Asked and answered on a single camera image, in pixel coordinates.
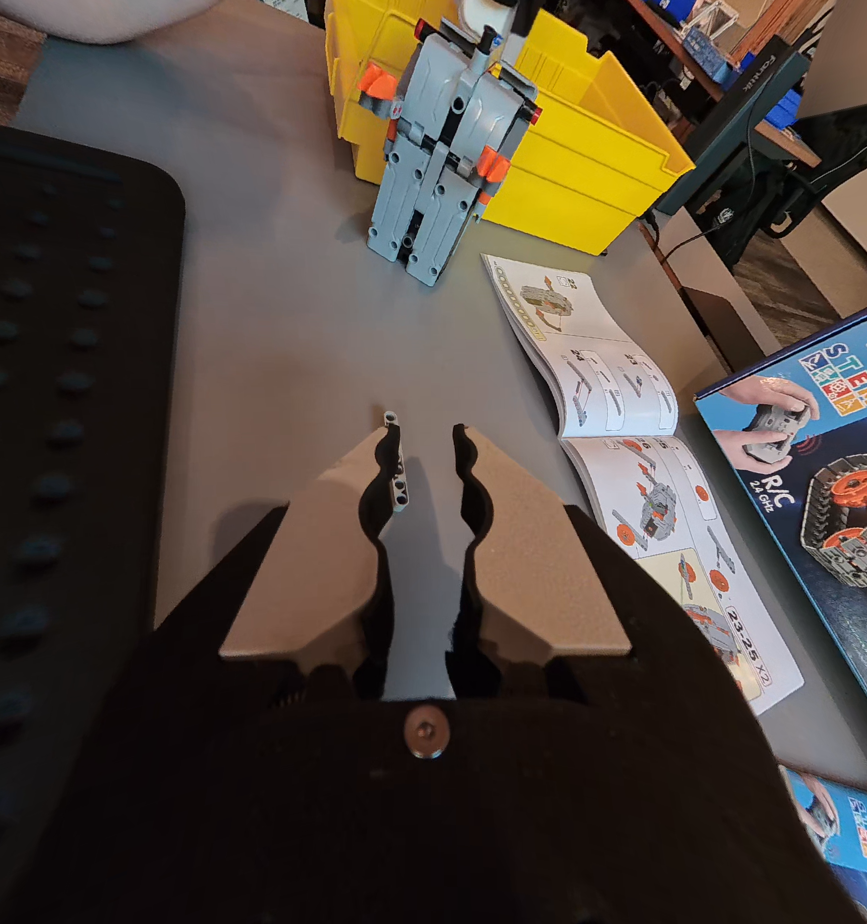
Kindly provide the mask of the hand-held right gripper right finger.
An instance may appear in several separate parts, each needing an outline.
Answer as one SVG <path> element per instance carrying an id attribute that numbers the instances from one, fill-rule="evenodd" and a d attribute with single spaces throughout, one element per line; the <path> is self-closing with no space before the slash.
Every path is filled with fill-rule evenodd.
<path id="1" fill-rule="evenodd" d="M 561 659 L 632 645 L 566 504 L 476 428 L 452 430 L 460 515 L 471 532 L 445 663 L 457 699 L 547 685 Z"/>

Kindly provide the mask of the blue robot kit box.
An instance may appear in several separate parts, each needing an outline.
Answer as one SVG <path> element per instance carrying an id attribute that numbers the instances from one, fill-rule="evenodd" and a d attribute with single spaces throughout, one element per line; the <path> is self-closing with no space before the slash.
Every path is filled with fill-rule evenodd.
<path id="1" fill-rule="evenodd" d="M 867 308 L 695 404 L 867 695 Z"/>

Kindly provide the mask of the light grey holed beam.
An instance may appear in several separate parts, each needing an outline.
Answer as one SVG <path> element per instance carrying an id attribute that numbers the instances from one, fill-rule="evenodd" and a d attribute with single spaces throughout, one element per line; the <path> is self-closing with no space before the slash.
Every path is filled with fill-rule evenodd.
<path id="1" fill-rule="evenodd" d="M 392 501 L 393 514 L 399 514 L 408 506 L 408 485 L 405 472 L 405 459 L 400 436 L 400 425 L 397 415 L 394 411 L 385 410 L 383 412 L 383 425 L 387 430 L 395 428 L 398 430 L 397 457 L 395 464 L 395 475 L 390 482 L 390 494 Z"/>

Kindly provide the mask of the blue instruction booklet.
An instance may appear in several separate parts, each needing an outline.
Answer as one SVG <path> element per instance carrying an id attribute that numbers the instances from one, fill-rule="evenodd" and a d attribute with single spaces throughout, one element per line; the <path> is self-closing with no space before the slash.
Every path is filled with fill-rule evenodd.
<path id="1" fill-rule="evenodd" d="M 806 832 L 867 922 L 867 792 L 781 766 Z"/>

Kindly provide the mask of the black backpack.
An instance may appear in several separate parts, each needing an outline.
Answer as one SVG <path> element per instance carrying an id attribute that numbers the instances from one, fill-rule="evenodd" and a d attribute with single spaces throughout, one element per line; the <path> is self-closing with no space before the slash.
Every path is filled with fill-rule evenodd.
<path id="1" fill-rule="evenodd" d="M 724 266 L 733 271 L 759 231 L 775 237 L 796 227 L 829 191 L 831 172 L 754 153 L 687 209 Z M 771 228 L 781 228 L 773 232 Z"/>

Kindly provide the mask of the grey robot model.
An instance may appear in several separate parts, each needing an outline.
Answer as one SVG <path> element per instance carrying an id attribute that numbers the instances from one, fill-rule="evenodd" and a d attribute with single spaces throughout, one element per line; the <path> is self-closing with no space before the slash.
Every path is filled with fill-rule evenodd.
<path id="1" fill-rule="evenodd" d="M 419 19 L 414 37 L 399 79 L 370 64 L 358 84 L 360 105 L 387 121 L 367 246 L 434 286 L 542 109 L 536 84 L 498 61 L 493 27 L 475 39 Z"/>

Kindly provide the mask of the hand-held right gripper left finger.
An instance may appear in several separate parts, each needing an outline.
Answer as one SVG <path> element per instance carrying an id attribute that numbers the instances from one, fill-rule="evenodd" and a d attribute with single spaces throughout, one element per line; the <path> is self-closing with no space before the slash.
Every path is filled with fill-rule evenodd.
<path id="1" fill-rule="evenodd" d="M 359 698 L 381 699 L 395 622 L 381 535 L 402 488 L 400 428 L 384 424 L 294 494 L 220 657 L 338 668 Z"/>

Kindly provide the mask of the open instruction booklet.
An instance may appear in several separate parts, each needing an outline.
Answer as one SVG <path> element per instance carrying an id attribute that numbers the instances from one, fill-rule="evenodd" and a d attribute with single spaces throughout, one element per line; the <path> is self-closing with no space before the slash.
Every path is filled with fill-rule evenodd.
<path id="1" fill-rule="evenodd" d="M 502 308 L 550 386 L 560 445 L 613 543 L 678 603 L 755 715 L 803 686 L 734 548 L 676 392 L 585 273 L 482 254 Z"/>

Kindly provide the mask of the yellow plastic bin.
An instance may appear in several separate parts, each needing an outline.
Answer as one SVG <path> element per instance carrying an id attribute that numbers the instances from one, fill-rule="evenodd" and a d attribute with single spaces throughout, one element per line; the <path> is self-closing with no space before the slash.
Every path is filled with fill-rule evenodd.
<path id="1" fill-rule="evenodd" d="M 416 21 L 456 21 L 456 2 L 327 1 L 325 58 L 337 136 L 350 144 L 355 176 L 383 178 L 381 119 L 358 104 L 368 63 L 400 77 L 416 47 Z M 514 67 L 533 81 L 542 108 L 515 153 L 484 219 L 597 256 L 694 168 L 611 52 L 540 11 Z"/>

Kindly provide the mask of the dark grey flat device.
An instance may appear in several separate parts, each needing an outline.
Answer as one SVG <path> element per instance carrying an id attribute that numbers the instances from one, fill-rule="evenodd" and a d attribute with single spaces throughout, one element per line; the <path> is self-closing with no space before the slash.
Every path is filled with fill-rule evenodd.
<path id="1" fill-rule="evenodd" d="M 695 127 L 683 149 L 694 168 L 655 203 L 661 214 L 673 215 L 700 193 L 735 154 L 743 154 L 751 135 L 774 106 L 803 78 L 811 59 L 774 36 Z"/>

